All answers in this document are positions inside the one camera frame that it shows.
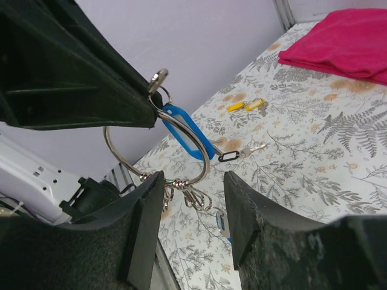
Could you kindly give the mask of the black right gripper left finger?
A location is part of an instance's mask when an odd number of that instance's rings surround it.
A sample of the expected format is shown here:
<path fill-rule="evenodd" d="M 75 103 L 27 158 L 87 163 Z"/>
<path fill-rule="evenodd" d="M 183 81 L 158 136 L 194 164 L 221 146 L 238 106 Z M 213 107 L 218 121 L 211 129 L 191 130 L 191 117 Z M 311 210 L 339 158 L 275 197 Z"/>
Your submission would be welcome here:
<path fill-rule="evenodd" d="M 164 194 L 156 172 L 76 224 L 1 219 L 2 289 L 149 289 Z"/>

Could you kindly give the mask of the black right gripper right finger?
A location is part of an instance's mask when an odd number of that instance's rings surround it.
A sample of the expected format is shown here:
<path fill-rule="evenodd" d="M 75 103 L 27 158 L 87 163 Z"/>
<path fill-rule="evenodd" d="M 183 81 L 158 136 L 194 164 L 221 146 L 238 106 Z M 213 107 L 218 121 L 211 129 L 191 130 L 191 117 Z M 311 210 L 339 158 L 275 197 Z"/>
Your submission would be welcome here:
<path fill-rule="evenodd" d="M 233 264 L 242 289 L 385 289 L 386 216 L 323 224 L 224 175 Z"/>

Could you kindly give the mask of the blue tagged key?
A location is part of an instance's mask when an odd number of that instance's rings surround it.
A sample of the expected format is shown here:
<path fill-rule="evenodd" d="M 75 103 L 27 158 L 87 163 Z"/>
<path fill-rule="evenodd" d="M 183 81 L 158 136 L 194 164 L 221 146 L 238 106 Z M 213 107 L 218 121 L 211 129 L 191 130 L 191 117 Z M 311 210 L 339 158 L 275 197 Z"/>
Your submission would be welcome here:
<path fill-rule="evenodd" d="M 221 209 L 217 209 L 215 218 L 220 233 L 231 243 L 232 239 L 230 236 L 228 217 L 226 213 Z"/>
<path fill-rule="evenodd" d="M 166 128 L 190 156 L 200 161 L 203 161 L 205 157 L 211 160 L 215 156 L 212 143 L 190 115 L 172 103 L 170 93 L 162 86 L 168 74 L 169 71 L 162 68 L 152 76 L 148 86 L 148 100 L 157 111 L 158 117 L 163 120 Z M 153 96 L 159 89 L 165 92 L 168 102 L 157 106 L 153 101 Z"/>

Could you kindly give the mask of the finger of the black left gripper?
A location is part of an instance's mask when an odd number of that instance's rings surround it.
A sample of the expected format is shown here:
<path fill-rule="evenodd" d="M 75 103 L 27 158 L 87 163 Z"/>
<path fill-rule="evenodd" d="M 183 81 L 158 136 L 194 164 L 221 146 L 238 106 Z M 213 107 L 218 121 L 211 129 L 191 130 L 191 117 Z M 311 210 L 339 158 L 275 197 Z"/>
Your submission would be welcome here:
<path fill-rule="evenodd" d="M 75 1 L 1 2 L 1 121 L 39 131 L 152 128 L 161 95 Z"/>

